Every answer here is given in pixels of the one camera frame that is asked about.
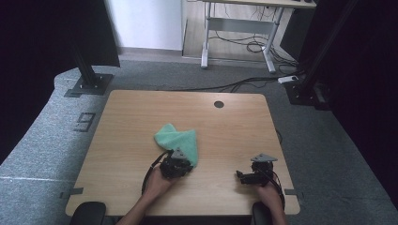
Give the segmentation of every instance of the green cloth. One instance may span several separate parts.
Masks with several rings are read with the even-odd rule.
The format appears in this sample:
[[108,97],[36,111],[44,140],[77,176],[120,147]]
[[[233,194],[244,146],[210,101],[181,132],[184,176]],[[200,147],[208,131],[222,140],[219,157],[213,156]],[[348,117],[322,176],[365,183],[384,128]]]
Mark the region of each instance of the green cloth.
[[172,124],[166,124],[155,134],[155,141],[160,147],[166,150],[177,150],[179,148],[191,165],[196,167],[198,163],[198,151],[194,129],[176,131]]

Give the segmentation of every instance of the black curtain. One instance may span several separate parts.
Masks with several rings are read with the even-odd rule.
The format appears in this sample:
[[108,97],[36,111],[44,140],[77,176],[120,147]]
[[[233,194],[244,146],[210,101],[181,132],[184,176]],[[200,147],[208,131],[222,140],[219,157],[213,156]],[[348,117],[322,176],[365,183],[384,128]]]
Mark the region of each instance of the black curtain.
[[3,162],[47,103],[54,77],[76,68],[70,43],[90,65],[120,65],[102,0],[8,1],[0,29]]
[[[333,29],[346,6],[352,10],[341,29]],[[332,20],[324,20],[331,11]],[[319,62],[311,75],[326,86],[323,94],[331,110],[396,207],[397,12],[396,1],[321,0],[300,55],[305,68]],[[332,35],[335,38],[326,45],[324,40]]]

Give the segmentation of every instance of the white desk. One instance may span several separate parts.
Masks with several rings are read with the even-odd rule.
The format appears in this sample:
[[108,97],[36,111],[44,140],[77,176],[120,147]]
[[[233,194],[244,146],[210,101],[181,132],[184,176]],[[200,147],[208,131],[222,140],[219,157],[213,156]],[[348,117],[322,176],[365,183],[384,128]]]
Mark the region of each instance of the white desk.
[[[206,11],[206,31],[205,42],[202,49],[202,68],[207,68],[208,59],[208,31],[229,31],[240,33],[255,33],[268,35],[268,42],[266,47],[263,47],[263,54],[267,62],[268,70],[270,73],[275,73],[275,67],[272,59],[269,56],[269,50],[275,38],[276,31],[278,30],[279,23],[283,14],[284,8],[315,8],[316,3],[306,3],[304,0],[300,2],[293,0],[202,0],[207,4]],[[216,18],[210,16],[212,3],[225,3],[225,4],[239,4],[239,5],[255,5],[267,6],[278,8],[275,20],[273,22],[259,22],[259,21],[246,21]]]

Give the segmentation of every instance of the gray mat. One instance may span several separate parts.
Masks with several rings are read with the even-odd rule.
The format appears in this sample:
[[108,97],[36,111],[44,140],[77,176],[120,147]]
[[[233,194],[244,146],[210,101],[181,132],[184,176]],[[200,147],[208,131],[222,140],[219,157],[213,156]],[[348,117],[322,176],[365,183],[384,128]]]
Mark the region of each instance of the gray mat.
[[[192,64],[136,61],[95,70],[115,75],[104,96],[64,97],[79,79],[77,69],[55,78],[48,104],[0,168],[0,224],[69,223],[67,200],[60,193],[73,187],[112,90],[176,90],[269,76],[262,68],[202,70]],[[301,207],[298,215],[288,216],[290,224],[397,224],[389,196],[331,112],[291,105],[276,82],[262,88],[244,85],[238,92],[265,95],[283,136]],[[81,113],[95,114],[87,132],[74,131]]]

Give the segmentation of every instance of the white wall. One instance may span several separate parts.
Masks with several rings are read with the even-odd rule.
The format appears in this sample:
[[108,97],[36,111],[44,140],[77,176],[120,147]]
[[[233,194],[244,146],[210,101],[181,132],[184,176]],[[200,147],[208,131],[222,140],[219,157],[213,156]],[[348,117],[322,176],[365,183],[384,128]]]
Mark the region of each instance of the white wall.
[[105,0],[118,47],[182,50],[185,0]]

